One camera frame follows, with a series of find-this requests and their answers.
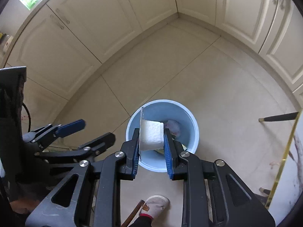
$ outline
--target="person's leg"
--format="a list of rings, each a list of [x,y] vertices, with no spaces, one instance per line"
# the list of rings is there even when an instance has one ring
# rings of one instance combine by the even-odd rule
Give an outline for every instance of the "person's leg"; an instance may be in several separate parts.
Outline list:
[[[142,207],[139,217],[129,227],[151,227],[152,221],[168,207],[169,199],[161,195],[149,197]]]

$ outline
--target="black pants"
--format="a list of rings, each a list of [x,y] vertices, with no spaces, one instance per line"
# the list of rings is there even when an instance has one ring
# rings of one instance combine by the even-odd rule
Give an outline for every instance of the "black pants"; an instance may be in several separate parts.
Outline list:
[[[129,227],[151,227],[152,219],[147,216],[138,217]]]

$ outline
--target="white tissue roll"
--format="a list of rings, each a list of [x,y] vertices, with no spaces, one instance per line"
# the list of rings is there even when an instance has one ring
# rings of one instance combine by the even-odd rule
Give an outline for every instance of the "white tissue roll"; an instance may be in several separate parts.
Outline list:
[[[154,150],[164,147],[164,124],[157,121],[142,120],[140,127],[139,150]]]

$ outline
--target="black table leg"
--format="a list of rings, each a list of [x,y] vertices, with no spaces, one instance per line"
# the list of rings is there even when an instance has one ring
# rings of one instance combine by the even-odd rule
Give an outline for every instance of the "black table leg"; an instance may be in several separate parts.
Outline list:
[[[273,121],[284,121],[284,120],[295,120],[299,112],[290,114],[281,114],[276,116],[269,116],[265,118],[259,118],[259,122],[273,122]]]

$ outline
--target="red sock cuff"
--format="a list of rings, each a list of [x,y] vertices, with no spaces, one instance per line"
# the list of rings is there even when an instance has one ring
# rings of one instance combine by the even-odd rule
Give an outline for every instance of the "red sock cuff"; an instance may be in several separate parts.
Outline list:
[[[149,217],[151,220],[153,220],[152,216],[146,214],[146,213],[140,213],[139,216],[145,216],[145,217]]]

